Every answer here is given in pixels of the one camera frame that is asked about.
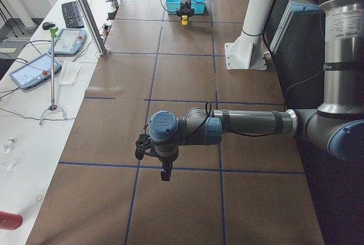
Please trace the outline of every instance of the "blue and white tablet device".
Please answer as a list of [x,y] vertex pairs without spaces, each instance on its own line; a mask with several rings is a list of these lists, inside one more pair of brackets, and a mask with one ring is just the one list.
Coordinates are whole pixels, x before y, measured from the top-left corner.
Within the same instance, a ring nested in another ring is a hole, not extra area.
[[84,29],[61,29],[55,41],[55,56],[73,56],[78,53],[86,39]]
[[[51,77],[52,57],[44,53],[26,65],[12,71],[9,76],[23,90],[35,87]],[[62,65],[55,60],[55,73],[59,72]]]

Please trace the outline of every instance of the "yellow object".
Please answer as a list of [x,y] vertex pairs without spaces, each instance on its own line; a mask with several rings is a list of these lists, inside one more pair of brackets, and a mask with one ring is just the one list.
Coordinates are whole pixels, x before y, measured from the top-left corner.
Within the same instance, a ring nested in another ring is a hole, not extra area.
[[182,21],[181,21],[181,22],[182,22],[182,25],[185,25],[185,26],[186,26],[186,25],[188,24],[188,16],[183,15],[183,16],[182,16]]

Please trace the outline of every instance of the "screen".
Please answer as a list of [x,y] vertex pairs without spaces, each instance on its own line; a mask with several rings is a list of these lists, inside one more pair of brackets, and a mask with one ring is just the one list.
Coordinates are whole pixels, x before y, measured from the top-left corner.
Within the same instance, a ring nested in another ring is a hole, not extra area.
[[60,40],[55,45],[55,52],[72,52],[79,35],[79,30],[63,30]]
[[43,76],[42,71],[51,70],[51,58],[44,55],[29,65],[13,73],[13,76],[23,86],[38,76]]

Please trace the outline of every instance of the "brown tiled floor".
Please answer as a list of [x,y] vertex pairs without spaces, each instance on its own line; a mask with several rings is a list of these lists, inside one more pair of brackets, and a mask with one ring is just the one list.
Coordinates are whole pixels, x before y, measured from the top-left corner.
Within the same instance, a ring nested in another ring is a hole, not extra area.
[[170,182],[134,156],[156,111],[283,109],[272,63],[226,69],[248,1],[207,1],[183,27],[158,0],[123,0],[28,244],[323,244],[291,138],[180,147]]

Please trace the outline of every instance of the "keyboard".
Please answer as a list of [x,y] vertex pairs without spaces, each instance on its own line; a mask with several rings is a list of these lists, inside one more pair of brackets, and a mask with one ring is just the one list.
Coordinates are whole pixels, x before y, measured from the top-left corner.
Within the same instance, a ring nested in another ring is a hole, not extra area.
[[84,28],[84,22],[77,2],[66,2],[62,4],[62,13],[66,28]]

